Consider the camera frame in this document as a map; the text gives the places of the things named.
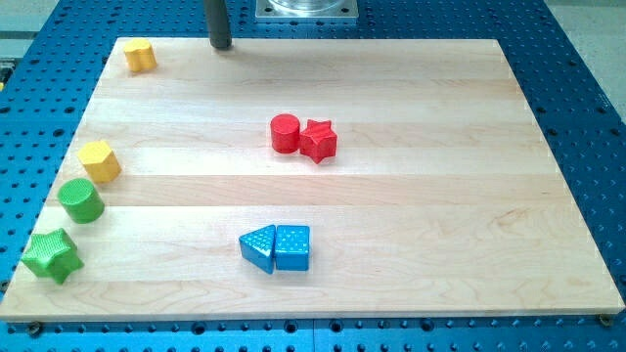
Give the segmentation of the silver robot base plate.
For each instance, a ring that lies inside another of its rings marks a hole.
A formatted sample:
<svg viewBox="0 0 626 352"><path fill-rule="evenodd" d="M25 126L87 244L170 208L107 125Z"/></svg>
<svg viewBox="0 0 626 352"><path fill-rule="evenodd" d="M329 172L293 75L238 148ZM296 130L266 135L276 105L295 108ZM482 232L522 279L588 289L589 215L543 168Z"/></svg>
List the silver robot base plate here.
<svg viewBox="0 0 626 352"><path fill-rule="evenodd" d="M287 18L356 19L357 0L256 0L255 16L264 20Z"/></svg>

